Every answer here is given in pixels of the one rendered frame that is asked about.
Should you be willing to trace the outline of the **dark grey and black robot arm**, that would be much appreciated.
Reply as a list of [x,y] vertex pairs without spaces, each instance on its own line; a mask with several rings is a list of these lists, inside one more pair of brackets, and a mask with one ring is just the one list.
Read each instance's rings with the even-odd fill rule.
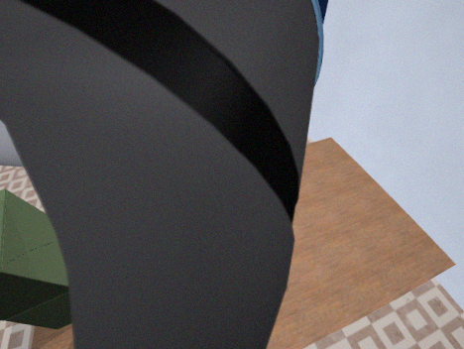
[[0,0],[0,166],[74,349],[267,349],[323,45],[318,0]]

